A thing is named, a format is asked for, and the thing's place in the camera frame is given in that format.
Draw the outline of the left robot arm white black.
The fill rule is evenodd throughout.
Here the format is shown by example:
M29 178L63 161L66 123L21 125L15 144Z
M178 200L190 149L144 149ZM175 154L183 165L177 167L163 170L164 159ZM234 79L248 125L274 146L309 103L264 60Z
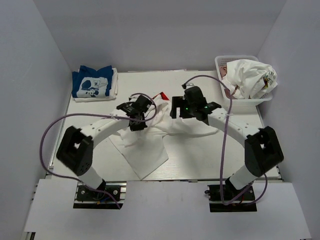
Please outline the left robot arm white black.
M92 194L104 194L106 182L92 166L95 147L120 130L144 130L147 127L145 114L155 105L153 99L140 94L137 98L118 105L109 115L98 115L100 120L94 123L80 128L68 127L56 158L71 170L78 177L77 181L85 185Z

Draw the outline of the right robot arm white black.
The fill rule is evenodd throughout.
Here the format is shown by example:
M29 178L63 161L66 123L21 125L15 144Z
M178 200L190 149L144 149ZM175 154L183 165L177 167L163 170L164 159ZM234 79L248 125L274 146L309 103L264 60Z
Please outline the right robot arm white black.
M258 128L236 116L231 116L220 104L207 102L201 89L193 86L183 96L172 98L170 116L195 118L219 129L244 147L244 165L225 181L228 189L239 192L247 185L284 160L275 130L269 126Z

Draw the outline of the white t shirt black lettering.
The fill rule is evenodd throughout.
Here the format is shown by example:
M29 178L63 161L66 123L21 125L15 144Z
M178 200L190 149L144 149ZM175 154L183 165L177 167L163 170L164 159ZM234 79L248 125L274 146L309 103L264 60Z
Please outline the white t shirt black lettering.
M228 81L237 86L234 93L237 100L260 99L278 85L278 75L269 64L250 59L238 59L224 63L222 66L227 66Z

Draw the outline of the pink t shirt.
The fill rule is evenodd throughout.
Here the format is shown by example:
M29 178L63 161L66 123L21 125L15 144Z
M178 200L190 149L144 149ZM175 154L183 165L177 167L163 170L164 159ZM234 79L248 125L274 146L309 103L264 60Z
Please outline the pink t shirt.
M228 80L228 76L227 76L227 66L221 66L219 68L220 71L220 76L221 76L221 81L222 83L226 86L226 88L224 89L224 92L226 94L226 96L230 99L235 99L234 94L235 91L237 90L237 86L232 85L229 80Z

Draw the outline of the white t shirt red print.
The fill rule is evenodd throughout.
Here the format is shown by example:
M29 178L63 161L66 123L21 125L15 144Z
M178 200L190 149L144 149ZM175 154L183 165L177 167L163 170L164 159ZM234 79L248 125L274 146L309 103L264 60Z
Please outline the white t shirt red print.
M140 180L169 159L163 143L164 137L178 135L200 138L218 132L217 128L208 126L195 118L171 118L172 102L163 92L153 99L157 114L146 123L147 128L141 131L131 131L130 128L126 128L109 137Z

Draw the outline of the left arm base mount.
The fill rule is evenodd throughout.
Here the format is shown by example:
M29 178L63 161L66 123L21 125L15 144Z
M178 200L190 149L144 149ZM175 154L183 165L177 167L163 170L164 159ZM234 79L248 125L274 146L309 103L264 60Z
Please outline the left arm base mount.
M75 191L73 208L87 210L119 210L125 201L127 183L107 182L104 191L113 196L119 207L108 194L94 192L83 184L78 184Z

